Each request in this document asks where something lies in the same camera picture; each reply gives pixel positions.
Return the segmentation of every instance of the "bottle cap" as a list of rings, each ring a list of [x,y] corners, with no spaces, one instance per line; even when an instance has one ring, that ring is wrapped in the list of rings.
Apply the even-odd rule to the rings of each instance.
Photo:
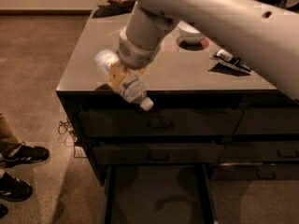
[[[152,107],[153,107],[153,102],[152,100],[148,97],[146,98],[143,102],[141,102],[140,107],[142,107],[142,109],[144,111],[149,111]]]

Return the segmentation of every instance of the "dark countertop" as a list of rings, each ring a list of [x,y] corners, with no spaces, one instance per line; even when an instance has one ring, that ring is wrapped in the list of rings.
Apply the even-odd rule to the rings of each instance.
[[[102,49],[114,49],[129,16],[111,16],[108,8],[103,6],[93,11],[58,85],[59,94],[91,93],[104,84],[93,67],[93,58]],[[164,39],[161,51],[140,79],[150,92],[278,91],[253,71],[250,76],[243,75],[210,60],[217,49],[208,39],[202,46],[187,46],[175,28]]]

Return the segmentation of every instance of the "drawer handle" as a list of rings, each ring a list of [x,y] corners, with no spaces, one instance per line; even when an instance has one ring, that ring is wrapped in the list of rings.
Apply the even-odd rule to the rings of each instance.
[[[297,158],[298,152],[293,148],[283,148],[278,150],[278,155],[281,158]]]
[[[149,154],[150,161],[169,161],[169,154],[168,153],[158,153],[158,152],[151,152]]]
[[[258,177],[260,180],[274,180],[276,175],[272,172],[259,172]]]
[[[154,132],[174,131],[174,122],[171,120],[152,119],[148,126]]]

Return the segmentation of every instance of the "shoe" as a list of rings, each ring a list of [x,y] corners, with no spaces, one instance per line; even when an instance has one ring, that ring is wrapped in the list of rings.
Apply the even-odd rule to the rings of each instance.
[[[0,204],[0,218],[5,216],[8,213],[8,208],[3,204]]]
[[[22,143],[19,151],[11,158],[3,157],[7,167],[17,164],[36,163],[45,161],[49,157],[49,151],[44,147],[27,146]]]
[[[32,192],[33,189],[28,183],[8,173],[4,173],[0,179],[0,198],[4,200],[11,202],[25,201],[31,196]]]

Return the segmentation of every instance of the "floor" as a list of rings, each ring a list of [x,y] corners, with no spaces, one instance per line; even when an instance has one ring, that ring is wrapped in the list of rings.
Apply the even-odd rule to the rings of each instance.
[[[59,134],[66,115],[56,96],[87,16],[0,16],[0,107],[21,141],[47,147],[50,158],[7,171],[34,187],[5,204],[5,224],[101,223],[104,190],[73,141]],[[299,223],[299,181],[213,181],[221,224]]]

